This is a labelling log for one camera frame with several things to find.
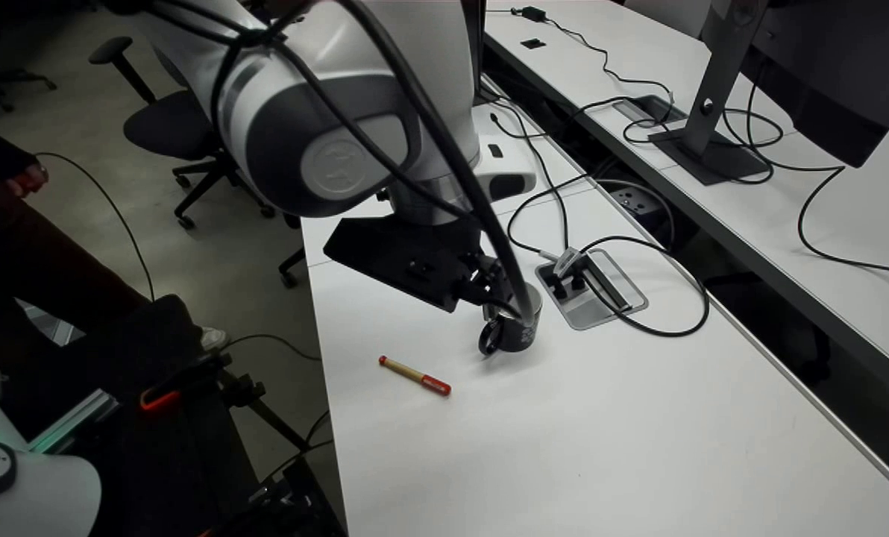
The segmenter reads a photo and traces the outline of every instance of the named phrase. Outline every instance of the red pen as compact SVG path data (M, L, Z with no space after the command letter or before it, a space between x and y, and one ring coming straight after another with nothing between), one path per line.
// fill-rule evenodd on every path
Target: red pen
M410 369L410 367L406 367L406 364L397 364L397 361L390 361L388 355L381 355L379 364L381 364L384 369L394 369L394 373L399 373L399 376L416 381L416 385L422 385L425 391L434 391L437 397L451 397L451 385L442 381L442 378L434 378L434 376L425 376L425 373L419 373L419 369Z

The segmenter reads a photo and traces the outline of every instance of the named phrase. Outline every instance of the white desk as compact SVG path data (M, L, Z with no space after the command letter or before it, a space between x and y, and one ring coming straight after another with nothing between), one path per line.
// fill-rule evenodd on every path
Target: white desk
M612 49L612 67L625 78L655 78L676 94L689 112L709 49L655 20L648 20L609 0L534 0L554 20L584 31L594 45ZM524 37L542 37L546 46L528 49ZM609 94L654 91L649 87L616 87L601 75L598 54L576 45L549 24L531 24L503 12L490 14L490 37L513 61L570 105L587 105ZM749 84L739 81L731 105L746 108ZM786 127L786 139L767 149L776 160L836 164L824 149L789 127L789 118L757 99L760 112ZM810 322L827 328L852 355L870 358L870 367L889 378L889 273L862 270L816 260L797 239L797 215L807 190L824 178L816 173L779 173L768 185L716 185L703 188L655 145L622 143L630 121L616 111L589 111L589 131L619 154L636 173L654 182L672 202L695 218L713 239L731 246L752 270L792 300ZM855 260L889 264L889 136L862 167L846 170L810 207L807 233L813 243Z
M576 173L540 145L554 178ZM642 236L594 185L564 197L576 243ZM308 251L331 228L305 221ZM519 221L524 242L558 251L558 236L551 199ZM609 252L649 295L642 322L698 316L669 260ZM534 279L540 260L519 260ZM619 322L576 333L542 295L537 343L487 361L478 307L446 316L325 255L311 285L351 537L889 537L889 470L719 307L695 336L655 339ZM379 355L434 373L454 397L397 378Z

